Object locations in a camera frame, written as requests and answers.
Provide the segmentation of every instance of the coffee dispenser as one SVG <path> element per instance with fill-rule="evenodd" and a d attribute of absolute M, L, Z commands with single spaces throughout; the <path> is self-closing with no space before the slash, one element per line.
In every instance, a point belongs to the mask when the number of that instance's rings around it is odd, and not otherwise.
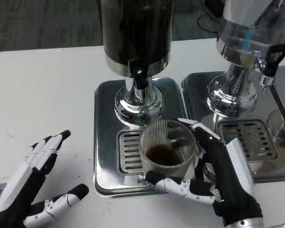
<path fill-rule="evenodd" d="M 169 62 L 174 0 L 99 3 L 106 62 L 124 80 L 104 82 L 95 93 L 94 187 L 108 198 L 152 194 L 140 178 L 142 129 L 186 117 L 178 85 L 153 77 Z"/>

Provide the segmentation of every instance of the coffee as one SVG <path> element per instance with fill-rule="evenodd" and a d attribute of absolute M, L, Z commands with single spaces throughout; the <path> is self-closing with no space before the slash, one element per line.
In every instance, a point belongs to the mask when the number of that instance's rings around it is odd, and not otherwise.
<path fill-rule="evenodd" d="M 167 56 L 174 0 L 100 0 L 104 50 L 115 62 L 150 65 Z"/>
<path fill-rule="evenodd" d="M 153 146 L 147 151 L 146 156 L 152 162 L 164 166 L 179 165 L 184 162 L 181 153 L 169 145 Z"/>

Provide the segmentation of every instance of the metal grate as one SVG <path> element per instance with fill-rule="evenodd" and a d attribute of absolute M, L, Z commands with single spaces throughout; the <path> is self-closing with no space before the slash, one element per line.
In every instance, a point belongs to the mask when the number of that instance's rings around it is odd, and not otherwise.
<path fill-rule="evenodd" d="M 120 168 L 124 173 L 141 173 L 143 165 L 139 153 L 141 130 L 124 131 L 119 134 Z"/>
<path fill-rule="evenodd" d="M 220 121 L 219 130 L 224 142 L 238 138 L 250 161 L 263 161 L 277 158 L 277 151 L 268 129 L 262 120 Z"/>

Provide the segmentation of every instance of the white table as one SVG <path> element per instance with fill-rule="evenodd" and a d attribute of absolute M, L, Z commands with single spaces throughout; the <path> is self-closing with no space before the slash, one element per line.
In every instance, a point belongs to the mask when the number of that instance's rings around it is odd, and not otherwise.
<path fill-rule="evenodd" d="M 190 73 L 225 70 L 227 63 L 215 43 L 215 39 L 173 42 L 169 66 L 159 76 L 180 85 Z M 122 77 L 106 66 L 103 47 L 0 52 L 0 175 L 29 145 L 70 129 L 72 136 L 37 200 L 80 183 L 88 185 L 90 193 L 51 227 L 222 227 L 211 207 L 172 196 L 105 200 L 95 194 L 94 91 L 103 81 L 118 79 Z M 285 222 L 285 182 L 258 184 L 256 198 L 266 225 Z"/>

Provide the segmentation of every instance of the gray carpet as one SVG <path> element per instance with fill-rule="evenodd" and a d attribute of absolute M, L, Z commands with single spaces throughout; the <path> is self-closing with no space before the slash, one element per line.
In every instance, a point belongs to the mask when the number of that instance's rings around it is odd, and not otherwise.
<path fill-rule="evenodd" d="M 173 40 L 215 38 L 200 0 L 176 0 Z M 208 15 L 201 26 L 218 31 Z M 102 45 L 97 0 L 0 0 L 0 51 Z"/>

